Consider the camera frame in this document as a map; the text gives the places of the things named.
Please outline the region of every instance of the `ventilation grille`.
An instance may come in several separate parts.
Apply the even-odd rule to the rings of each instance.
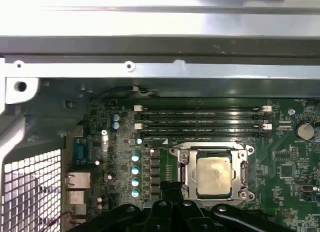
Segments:
[[[61,213],[61,151],[4,166],[1,232],[58,232]],[[53,219],[57,221],[46,227]]]

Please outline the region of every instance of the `motherboard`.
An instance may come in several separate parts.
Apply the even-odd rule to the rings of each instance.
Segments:
[[[96,166],[86,217],[159,199],[181,181],[186,199],[261,213],[317,232],[320,101],[120,98],[92,101],[73,165]]]

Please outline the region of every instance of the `cable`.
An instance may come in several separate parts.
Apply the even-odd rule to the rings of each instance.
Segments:
[[[47,229],[49,229],[51,226],[53,226],[56,222],[59,221],[59,219],[61,219],[61,217],[65,214],[68,214],[69,216],[71,216],[71,211],[67,211],[67,212],[63,212],[61,213],[57,218],[54,218],[52,220],[50,220],[46,226],[44,226],[42,229],[39,230],[39,232],[45,232]]]
[[[148,92],[147,89],[139,88],[138,86],[132,85],[132,86],[120,86],[120,87],[110,88],[98,94],[97,98],[102,99],[104,97],[109,97],[114,94],[122,93],[122,92],[136,92],[143,97],[147,97],[154,94],[153,92]]]

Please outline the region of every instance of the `cpu socket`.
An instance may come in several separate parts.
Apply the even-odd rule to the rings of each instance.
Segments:
[[[233,206],[251,201],[248,190],[248,156],[254,148],[240,142],[186,142],[172,148],[178,158],[179,180],[186,186],[185,199],[204,206]]]

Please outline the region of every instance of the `ram slot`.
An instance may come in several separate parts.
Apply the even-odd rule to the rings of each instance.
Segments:
[[[143,130],[161,130],[161,129],[185,129],[185,128],[194,128],[194,129],[201,129],[201,128],[206,128],[206,129],[260,129],[263,128],[263,124],[179,124],[179,125],[174,125],[172,124],[149,124],[149,125],[144,125]]]
[[[186,112],[258,112],[263,107],[153,107],[143,108],[143,113],[186,113]]]
[[[223,137],[264,137],[266,133],[264,132],[211,132],[211,133],[141,133],[141,138],[160,138],[160,139],[168,139],[168,138],[176,138],[179,140],[211,140],[215,138],[223,138]]]
[[[144,114],[137,120],[162,121],[167,119],[174,120],[263,120],[265,117],[262,114],[245,114],[245,115],[218,115],[218,114]]]

